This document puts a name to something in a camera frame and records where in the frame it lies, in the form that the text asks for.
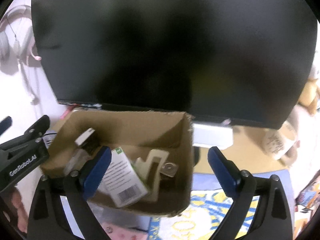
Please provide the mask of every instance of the yellow and blue rug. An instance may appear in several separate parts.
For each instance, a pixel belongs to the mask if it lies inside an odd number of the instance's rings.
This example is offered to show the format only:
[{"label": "yellow and blue rug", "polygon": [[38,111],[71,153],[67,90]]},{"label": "yellow and blue rug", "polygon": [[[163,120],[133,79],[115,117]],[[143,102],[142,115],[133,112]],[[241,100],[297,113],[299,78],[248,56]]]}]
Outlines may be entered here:
[{"label": "yellow and blue rug", "polygon": [[[245,235],[252,222],[259,196],[252,199],[250,209],[236,238]],[[149,240],[208,240],[227,214],[232,199],[222,189],[192,191],[188,208],[172,218],[153,217]]]}]

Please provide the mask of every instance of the black monitor screen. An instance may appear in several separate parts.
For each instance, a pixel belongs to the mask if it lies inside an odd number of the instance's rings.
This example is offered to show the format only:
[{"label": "black monitor screen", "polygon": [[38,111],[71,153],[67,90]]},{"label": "black monitor screen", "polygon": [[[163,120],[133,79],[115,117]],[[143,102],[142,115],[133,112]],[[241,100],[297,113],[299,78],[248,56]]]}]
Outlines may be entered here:
[{"label": "black monitor screen", "polygon": [[32,19],[61,103],[271,128],[299,98],[317,33],[305,0],[32,0]]}]

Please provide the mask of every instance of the stuffed toy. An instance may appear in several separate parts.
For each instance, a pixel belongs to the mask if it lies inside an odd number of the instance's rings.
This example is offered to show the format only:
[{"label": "stuffed toy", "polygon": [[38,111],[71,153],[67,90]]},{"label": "stuffed toy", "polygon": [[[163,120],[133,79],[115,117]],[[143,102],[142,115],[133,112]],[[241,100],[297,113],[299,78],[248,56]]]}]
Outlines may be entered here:
[{"label": "stuffed toy", "polygon": [[317,81],[320,78],[320,55],[316,51],[308,81],[299,97],[298,103],[304,106],[309,114],[314,115],[317,111],[320,89]]}]

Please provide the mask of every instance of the open cardboard box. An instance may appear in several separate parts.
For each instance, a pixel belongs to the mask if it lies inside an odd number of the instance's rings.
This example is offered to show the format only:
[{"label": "open cardboard box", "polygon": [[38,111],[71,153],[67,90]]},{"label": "open cardboard box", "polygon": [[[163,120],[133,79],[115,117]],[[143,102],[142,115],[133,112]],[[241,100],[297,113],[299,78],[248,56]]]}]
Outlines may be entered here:
[{"label": "open cardboard box", "polygon": [[[73,112],[49,147],[50,158],[41,165],[44,174],[63,177],[63,169],[76,149],[75,140],[88,128],[94,128],[101,145],[121,147],[127,157],[146,160],[152,149],[169,152],[167,162],[179,165],[175,185],[170,191],[159,191],[157,202],[139,201],[124,209],[143,215],[176,215],[190,201],[193,172],[191,116],[182,112]],[[112,199],[97,191],[91,201],[115,207]]]}]

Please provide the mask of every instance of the blue gripper pad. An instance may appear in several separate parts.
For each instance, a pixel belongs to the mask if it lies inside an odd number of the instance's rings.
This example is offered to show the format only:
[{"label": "blue gripper pad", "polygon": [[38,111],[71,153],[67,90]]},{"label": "blue gripper pad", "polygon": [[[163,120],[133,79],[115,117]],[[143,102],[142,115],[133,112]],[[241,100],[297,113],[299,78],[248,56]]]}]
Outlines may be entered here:
[{"label": "blue gripper pad", "polygon": [[102,146],[97,155],[86,164],[80,171],[80,185],[82,186],[82,196],[85,200],[93,197],[97,191],[104,174],[111,163],[111,150],[107,146]]},{"label": "blue gripper pad", "polygon": [[216,175],[227,197],[237,198],[241,181],[240,171],[236,165],[225,158],[218,147],[211,147],[208,152],[208,163]]},{"label": "blue gripper pad", "polygon": [[0,136],[10,128],[12,125],[12,118],[10,116],[7,116],[0,122]]}]

